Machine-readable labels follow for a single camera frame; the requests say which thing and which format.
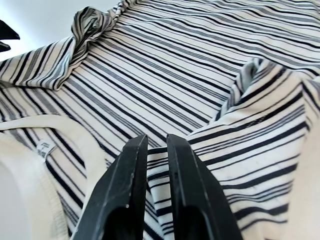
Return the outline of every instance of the striped fabric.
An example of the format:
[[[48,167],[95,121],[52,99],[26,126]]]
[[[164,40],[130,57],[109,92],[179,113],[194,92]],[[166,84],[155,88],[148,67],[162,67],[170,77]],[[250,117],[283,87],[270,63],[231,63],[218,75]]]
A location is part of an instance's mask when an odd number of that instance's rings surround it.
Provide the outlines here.
[[[185,137],[220,181],[244,239],[280,239],[297,157],[319,116],[320,87],[310,81],[320,74],[319,8],[312,0],[85,8],[73,37],[0,63],[1,120],[67,116],[91,132],[108,165],[148,134],[146,240],[173,239],[166,135]],[[86,186],[77,149],[54,129],[4,132],[34,150],[39,139],[56,142],[46,165],[71,234]]]

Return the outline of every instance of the care label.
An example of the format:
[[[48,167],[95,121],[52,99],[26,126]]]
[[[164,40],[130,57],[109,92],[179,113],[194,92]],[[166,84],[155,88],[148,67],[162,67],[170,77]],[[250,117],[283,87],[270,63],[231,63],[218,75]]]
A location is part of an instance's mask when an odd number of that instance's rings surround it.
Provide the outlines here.
[[[43,162],[46,161],[47,156],[56,148],[56,144],[49,139],[41,139],[37,146],[37,153],[43,158]]]

